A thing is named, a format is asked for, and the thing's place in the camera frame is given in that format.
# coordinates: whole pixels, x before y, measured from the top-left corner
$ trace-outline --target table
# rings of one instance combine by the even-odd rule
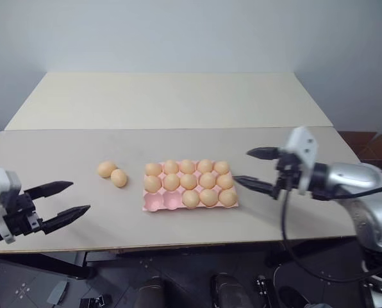
[[[227,160],[234,175],[274,182],[274,163],[245,155],[257,146],[285,143],[291,128],[228,128],[195,130],[36,130],[0,133],[0,166],[16,170],[23,188],[73,181],[66,191],[37,200],[44,219],[77,205],[92,208],[68,227],[50,235],[19,236],[0,252],[105,250],[153,246],[241,243],[281,239],[279,201],[236,184],[235,209],[142,211],[144,165],[168,158]],[[320,143],[318,161],[357,162],[334,128],[312,128]],[[129,176],[118,189],[96,174],[110,159]],[[335,202],[292,195],[288,219],[292,239],[353,235],[352,221]]]
[[[293,73],[47,73],[6,130],[332,126]]]

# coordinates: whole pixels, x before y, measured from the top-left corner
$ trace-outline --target egg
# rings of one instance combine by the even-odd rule
[[[230,189],[234,186],[234,180],[231,175],[220,175],[217,178],[217,185],[222,189]]]
[[[218,202],[217,192],[211,189],[204,189],[203,191],[199,193],[199,199],[207,207],[213,207]]]
[[[212,171],[212,161],[209,159],[203,159],[198,163],[197,170],[201,173],[207,173]]]
[[[117,166],[108,160],[99,164],[97,167],[97,173],[103,178],[108,178],[112,175],[113,170],[116,170],[116,168]]]
[[[164,188],[168,191],[175,191],[179,186],[179,177],[175,174],[167,175],[164,178]]]
[[[116,169],[111,174],[112,182],[117,187],[124,187],[127,184],[127,175],[121,169]]]
[[[196,191],[185,191],[183,193],[183,204],[188,209],[194,209],[199,203],[198,193]]]
[[[215,176],[212,173],[204,173],[199,177],[199,185],[211,189],[215,186]]]
[[[216,162],[214,165],[214,170],[218,172],[218,174],[220,175],[225,175],[226,173],[229,172],[229,165],[225,161]]]
[[[150,175],[144,179],[144,189],[149,193],[156,193],[161,186],[161,180],[157,176]]]
[[[185,159],[179,165],[179,170],[182,173],[186,173],[186,174],[191,175],[192,173],[195,172],[195,164],[191,160]]]
[[[234,190],[226,189],[219,194],[218,199],[223,206],[232,207],[238,201],[238,196]]]
[[[150,163],[145,165],[145,174],[146,175],[159,175],[163,172],[163,168],[160,164]]]
[[[167,160],[164,163],[164,173],[167,175],[169,173],[177,173],[178,172],[178,165],[175,160]]]
[[[179,183],[185,189],[194,189],[197,186],[197,177],[195,175],[183,175]]]

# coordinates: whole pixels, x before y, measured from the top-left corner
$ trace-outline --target cardboard box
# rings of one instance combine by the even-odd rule
[[[382,135],[375,132],[339,132],[361,162],[382,169]]]

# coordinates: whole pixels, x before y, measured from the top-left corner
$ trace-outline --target egg carton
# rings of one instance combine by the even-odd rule
[[[205,189],[204,187],[199,185],[199,177],[202,175],[202,173],[196,169],[199,161],[194,160],[192,162],[195,164],[195,171],[194,171],[193,175],[195,175],[195,177],[197,178],[197,187],[192,189],[192,190],[196,191],[199,195],[199,193]],[[177,161],[176,163],[177,163],[178,167],[181,164],[180,161]],[[162,187],[156,193],[151,193],[151,192],[148,192],[145,189],[143,189],[143,197],[144,197],[145,203],[144,203],[144,206],[142,207],[142,210],[148,211],[148,212],[156,212],[157,210],[176,210],[176,209],[182,209],[182,208],[187,209],[187,207],[182,202],[182,195],[183,195],[183,192],[186,191],[186,189],[180,185],[175,191],[166,190],[164,188],[164,185],[163,185],[164,178],[167,176],[164,173],[164,163],[160,162],[159,164],[161,165],[162,170],[163,170],[158,175],[158,178],[160,178],[160,180],[162,181]],[[211,173],[215,177],[215,186],[213,188],[211,188],[211,190],[215,191],[217,193],[217,196],[219,196],[219,194],[221,193],[222,190],[227,190],[227,189],[222,189],[220,186],[218,186],[216,184],[217,177],[220,174],[218,174],[218,172],[216,172],[215,170],[213,170]],[[181,178],[181,176],[184,175],[184,173],[181,171],[177,172],[176,174],[179,178]],[[226,175],[232,176],[231,172],[226,173]],[[235,191],[234,185],[230,189],[233,190],[235,193],[237,193]],[[230,209],[232,207],[237,207],[237,206],[238,206],[238,202],[236,202],[234,205],[232,205],[230,207],[226,207],[220,201],[218,201],[217,204],[215,204],[212,207],[207,207],[201,201],[197,205],[197,207],[204,207],[207,209],[211,209],[214,207],[224,207],[226,209]]]

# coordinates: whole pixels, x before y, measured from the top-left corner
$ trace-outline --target floor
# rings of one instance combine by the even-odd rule
[[[309,276],[293,263],[279,268],[266,267],[265,256],[280,250],[280,243],[268,243],[255,249],[251,247],[249,251],[181,250],[151,256],[90,253],[88,260],[92,262],[89,265],[95,266],[98,274],[89,280],[67,279],[0,262],[0,307],[52,308],[46,302],[47,298],[62,280],[69,281],[69,288],[59,307],[77,308],[80,298],[101,294],[112,296],[113,303],[109,307],[133,307],[141,283],[158,275],[166,281],[169,307],[210,308],[209,279],[222,272],[234,275],[247,290],[254,306],[259,308],[263,307],[263,302],[254,286],[258,275],[273,278],[277,288],[295,287],[313,303],[325,302],[334,308],[363,307],[357,284],[327,284]],[[52,256],[78,263],[82,254],[56,253]],[[359,270],[360,251],[357,243],[349,243],[304,260],[314,270],[326,275],[348,277]]]

